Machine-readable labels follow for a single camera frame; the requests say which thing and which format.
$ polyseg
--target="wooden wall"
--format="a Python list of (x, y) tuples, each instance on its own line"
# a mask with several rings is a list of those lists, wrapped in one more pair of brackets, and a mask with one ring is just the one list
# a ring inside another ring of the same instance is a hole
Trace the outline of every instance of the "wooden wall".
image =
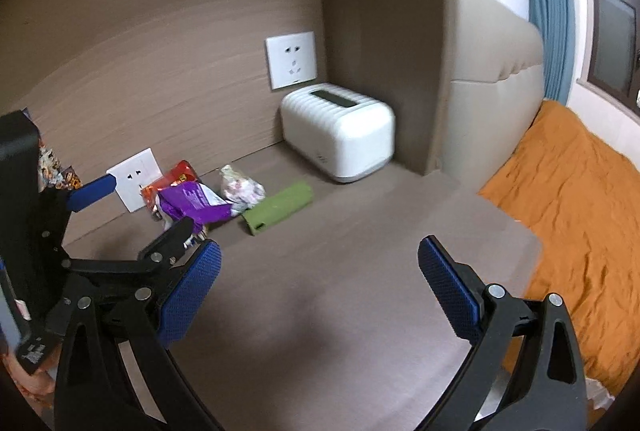
[(453, 68), (456, 0), (322, 0), (331, 82), (388, 103), (396, 159), (437, 166)]
[[(280, 140), (269, 36), (313, 30), (321, 0), (0, 0), (0, 106), (28, 106), (86, 182), (153, 148), (204, 173)], [(68, 240), (125, 211), (113, 196), (74, 216)]]

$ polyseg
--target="orange bed sheet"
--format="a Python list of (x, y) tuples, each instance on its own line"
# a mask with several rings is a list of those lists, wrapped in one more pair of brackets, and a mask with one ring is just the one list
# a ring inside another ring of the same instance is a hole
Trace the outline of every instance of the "orange bed sheet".
[(618, 394), (640, 358), (636, 167), (590, 133), (571, 110), (545, 101), (481, 195), (542, 241), (526, 296), (562, 295), (587, 376)]

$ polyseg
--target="red snack package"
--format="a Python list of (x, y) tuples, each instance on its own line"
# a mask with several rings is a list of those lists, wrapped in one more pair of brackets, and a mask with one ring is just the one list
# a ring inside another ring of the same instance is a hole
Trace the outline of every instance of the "red snack package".
[(162, 178), (159, 178), (155, 182), (149, 184), (143, 188), (141, 193), (142, 198), (145, 200), (146, 207), (153, 213), (156, 211), (156, 197), (158, 191), (175, 186), (182, 182), (197, 182), (198, 175), (186, 160), (182, 160), (176, 164), (176, 166), (169, 172), (165, 173)]

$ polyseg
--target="electrical outlet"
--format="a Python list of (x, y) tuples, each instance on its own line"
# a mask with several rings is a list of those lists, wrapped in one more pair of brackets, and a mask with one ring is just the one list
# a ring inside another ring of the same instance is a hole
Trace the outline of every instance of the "electrical outlet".
[(269, 37), (266, 45), (273, 90), (318, 77), (313, 32)]
[(140, 190), (162, 176), (151, 149), (127, 158), (107, 173), (116, 177), (116, 193), (131, 213), (145, 206)]

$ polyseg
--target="green phone case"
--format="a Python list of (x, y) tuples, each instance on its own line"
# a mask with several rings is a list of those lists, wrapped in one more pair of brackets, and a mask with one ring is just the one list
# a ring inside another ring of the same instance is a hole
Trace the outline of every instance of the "green phone case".
[(268, 227), (289, 218), (314, 199), (313, 189), (306, 182), (296, 182), (274, 196), (265, 198), (242, 216), (255, 236)]

